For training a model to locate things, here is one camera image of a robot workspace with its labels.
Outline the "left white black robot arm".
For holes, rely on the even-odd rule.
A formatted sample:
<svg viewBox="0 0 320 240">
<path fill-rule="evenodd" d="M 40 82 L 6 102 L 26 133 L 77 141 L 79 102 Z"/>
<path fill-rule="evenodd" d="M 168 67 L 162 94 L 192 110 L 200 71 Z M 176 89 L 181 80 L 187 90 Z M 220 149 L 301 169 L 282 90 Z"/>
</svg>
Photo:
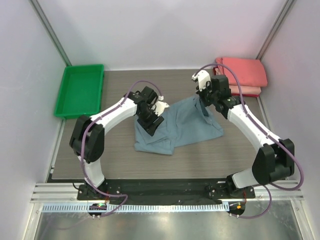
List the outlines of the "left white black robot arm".
<svg viewBox="0 0 320 240">
<path fill-rule="evenodd" d="M 105 136 L 122 121 L 137 116 L 137 122 L 150 136 L 164 121 L 162 114 L 169 108 L 164 97 L 150 87 L 142 91 L 128 91 L 116 104 L 92 116 L 80 116 L 74 126 L 69 145 L 77 155 L 84 174 L 85 186 L 95 200 L 109 196 L 102 172 L 101 156 Z"/>
</svg>

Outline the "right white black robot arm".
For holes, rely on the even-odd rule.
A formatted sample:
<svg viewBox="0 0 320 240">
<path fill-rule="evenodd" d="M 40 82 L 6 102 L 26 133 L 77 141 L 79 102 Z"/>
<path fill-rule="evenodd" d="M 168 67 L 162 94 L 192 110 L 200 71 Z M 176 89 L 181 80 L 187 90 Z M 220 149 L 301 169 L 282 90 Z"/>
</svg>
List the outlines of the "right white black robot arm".
<svg viewBox="0 0 320 240">
<path fill-rule="evenodd" d="M 290 157 L 295 151 L 293 142 L 269 131 L 242 97 L 233 96 L 225 75 L 210 76 L 202 70 L 194 74 L 192 80 L 198 84 L 196 94 L 200 101 L 206 107 L 214 106 L 244 134 L 256 151 L 250 168 L 226 177 L 225 191 L 229 197 L 237 198 L 248 187 L 267 185 L 293 175 L 295 163 Z"/>
</svg>

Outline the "blue grey t shirt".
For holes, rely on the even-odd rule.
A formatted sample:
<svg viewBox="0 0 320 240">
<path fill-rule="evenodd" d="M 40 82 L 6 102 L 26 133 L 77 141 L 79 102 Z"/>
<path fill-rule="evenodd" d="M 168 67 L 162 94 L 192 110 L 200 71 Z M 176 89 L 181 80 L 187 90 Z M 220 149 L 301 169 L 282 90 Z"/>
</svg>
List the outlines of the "blue grey t shirt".
<svg viewBox="0 0 320 240">
<path fill-rule="evenodd" d="M 177 147 L 213 140 L 224 135 L 212 111 L 197 96 L 172 104 L 162 115 L 164 121 L 149 135 L 134 122 L 135 144 L 138 152 L 173 155 Z"/>
</svg>

